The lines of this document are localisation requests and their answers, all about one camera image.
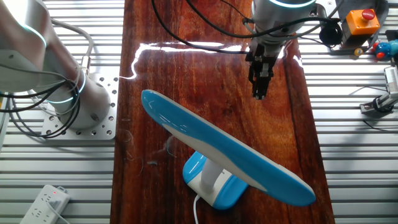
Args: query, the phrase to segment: wooden table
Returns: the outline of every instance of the wooden table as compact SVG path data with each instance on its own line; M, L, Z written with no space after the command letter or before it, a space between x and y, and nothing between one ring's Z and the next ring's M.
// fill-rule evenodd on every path
M250 15L250 0L231 0ZM245 33L242 17L219 0L194 2L224 29ZM248 43L206 25L184 0L156 0L165 23L180 37L241 50ZM193 149L153 121L141 105L151 89L175 100L300 176L317 201L293 207L249 187L231 210L203 200L199 223L334 223L325 171L297 41L287 43L265 100L251 96L244 55L192 49L169 36L149 0L126 0L114 159L111 223L194 223L196 193L182 178Z

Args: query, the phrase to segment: orange control box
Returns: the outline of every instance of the orange control box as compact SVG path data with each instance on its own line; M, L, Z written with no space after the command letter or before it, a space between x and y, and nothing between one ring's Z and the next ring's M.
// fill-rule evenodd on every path
M380 28L373 9L350 11L346 21L352 35L372 35Z

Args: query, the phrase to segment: robotic arm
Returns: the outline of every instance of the robotic arm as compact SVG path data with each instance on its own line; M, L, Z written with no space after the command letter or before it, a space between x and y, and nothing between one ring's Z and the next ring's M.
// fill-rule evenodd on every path
M253 0L251 5L252 19L256 32L262 32L279 25L302 19L310 15L315 0ZM285 44L282 38L296 32L303 23L277 30L269 35L256 37L250 44L249 81L252 83L252 95L258 100L264 99L271 78L272 68L277 56Z
M62 44L42 0L0 0L1 92L44 91L63 79L40 72L57 73L73 80L80 92L81 108L71 128L90 128L108 114L110 99L103 86L89 78L89 66L88 56L79 65ZM48 101L59 114L74 104L67 85L51 94ZM69 116L60 115L60 121L67 122Z

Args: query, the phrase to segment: metal grating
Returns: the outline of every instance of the metal grating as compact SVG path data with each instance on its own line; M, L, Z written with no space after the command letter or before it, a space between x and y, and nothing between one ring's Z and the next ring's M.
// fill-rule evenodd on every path
M119 73L124 1L45 3L54 18L93 36L91 72ZM398 1L390 3L396 8L390 9L382 33L397 29ZM79 61L87 46L84 37L55 30ZM316 34L310 37L318 39ZM383 70L389 63L376 63L372 55L357 60L327 55L326 47L310 40L300 40L300 50L337 224L398 223L398 129L369 129L359 110L360 103L384 93L364 86L384 88ZM41 111L22 117L41 131ZM373 121L376 127L396 127L398 114ZM0 223L19 223L45 184L68 189L71 201L62 215L70 223L109 223L113 151L110 141L42 144L9 123L0 153Z

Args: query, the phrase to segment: black cable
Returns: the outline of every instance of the black cable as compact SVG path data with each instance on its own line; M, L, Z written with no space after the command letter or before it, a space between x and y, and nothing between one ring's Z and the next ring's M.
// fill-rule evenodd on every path
M225 4L229 5L229 6L231 6L233 9L235 9L236 12L238 12L238 13L239 13L241 16L243 16L245 19L251 21L250 18L246 17L242 12L240 12L240 11L239 11L235 6L233 6L231 3L227 2L227 1L224 1L224 0L221 0L221 1L222 1L223 3L225 3Z
M30 95L21 95L21 96L14 96L14 95L7 95L7 94L1 94L0 93L0 97L15 98L15 99L28 99L28 98L32 98L32 97L35 97L35 96L40 96L40 95L46 94L46 93L50 92L51 90L57 89L57 88L59 88L58 85L53 86L53 87L51 87L49 89L46 89L46 90L38 92L38 93L34 93L34 94L30 94Z
M216 49L213 47L205 47L205 46L201 46L201 45L196 45L196 44L191 44L183 39L181 39L179 36L175 35L173 32L171 32L169 30L169 28L166 27L166 25L163 23L162 19L159 16L159 12L157 11L157 8L155 6L155 0L151 0L152 3L152 7L154 9L155 15L157 20L159 21L159 23L161 24L161 26L163 27L164 30L166 30L167 33L169 33L174 39L190 46L196 49L202 49L202 50L208 50L208 51L212 51L212 52L218 52L218 53L224 53L224 54L245 54L247 55L249 52L246 51L229 51L229 50L221 50L221 49Z
M367 121L365 121L365 120L362 120L366 125L368 125L371 129L376 129L376 130L379 130L379 131L389 131L389 130L386 130L386 129L398 129L398 128L384 128L384 129L382 129L382 128L375 128L375 127L373 127L371 124L369 124Z
M63 85L63 83L56 85L55 87L51 88L51 90L37 103L27 106L25 108L19 108L19 109L13 109L13 110L0 110L0 113L15 113L15 112L21 112L21 111L26 111L30 110L32 108L35 108L36 106L39 106L41 103L43 103L50 95L55 92L58 88L60 88Z
M22 133L24 133L24 134L26 134L26 135L28 135L28 136L32 136L32 137L42 137L42 138L45 138L45 139L49 139L49 138L55 138L55 137L57 137L57 136L59 136L59 135L61 135L61 134L64 134L64 133L66 132L66 130L69 129L69 127L75 122L75 120L77 119L77 116L78 116L78 114L79 114L79 112L80 112L80 98L79 98L79 92L78 92L77 88L75 88L75 85L76 85L76 84L73 83L73 82L68 82L68 84L69 84L69 85L71 86L71 88L74 90L73 99L74 99L74 100L78 100L78 104L77 104L77 109L74 108L74 109L70 112L70 116L69 116L67 122L66 122L61 128L57 129L56 131L54 131L54 132L52 132L52 133L50 133L50 134L44 134L44 135L37 134L37 133L35 133L33 130L31 130L30 127L28 127L28 125L26 125L26 123L25 123L25 122L21 119L21 117L19 116L19 113L16 113L16 115L17 115L19 121L24 125L25 128L27 128L27 129L29 130L29 132L27 132L27 131L24 131L24 130L16 123L16 120L15 120L15 118L14 118L14 115L13 115L12 113L9 113L9 114L10 114L10 118L11 118L12 122L14 123L14 125L15 125Z
M358 87L362 87L362 88L371 88L371 89L374 89L374 90L380 90L380 91L386 91L386 92L388 92L387 90L383 90L383 89L379 89L379 88L371 87L371 86L358 86Z
M212 26L212 28L218 30L219 32L221 32L221 33L223 33L223 34L225 34L225 35L228 35L228 36L230 36L230 37L235 37L235 38L242 38L242 39L245 39L245 38L260 37L260 36L263 36L263 35L266 35L266 34L270 34L270 33L272 33L272 32L275 32L275 31L277 31L277 30L281 30L281 29L283 29L283 28L286 28L286 27L289 27L289 26L292 26L292 25L299 24L299 23L301 23L301 22L320 21L320 22L326 22L326 23L329 23L329 22L337 23L336 21L333 21L332 19L329 19L329 18L322 18L322 17L306 17L306 18L303 18L303 19L297 19L296 21L292 21L292 22L285 23L285 24L283 24L283 25L281 25L281 26L277 26L277 27L274 27L274 28L265 30L265 31L263 31L263 32L259 32L259 33L257 33L257 34L249 34L249 35L233 34L233 33L231 33L231 32L228 32L228 31L226 31L226 30L224 30L224 29L222 29L222 28L220 28L220 27L214 25L212 22L210 22L210 21L209 21L209 20L208 20L208 19L207 19L207 18L206 18L206 17L205 17L205 16L192 4L192 2L191 2L190 0L185 0L185 1L186 1L186 2L188 3L188 5L198 14L198 16L200 16L207 24L209 24L210 26Z
M299 38L301 38L301 39L306 39L306 40L312 40L312 41L315 41L316 43L318 43L318 44L322 44L322 45L324 45L324 46L326 46L326 47L328 47L328 48L330 48L330 49L332 49L332 48L333 48L332 46L329 46L329 45L327 45L327 44L324 44L324 43L322 43L322 42L320 42L320 41L318 41L318 40L312 39L312 38L308 38L308 37L299 37Z

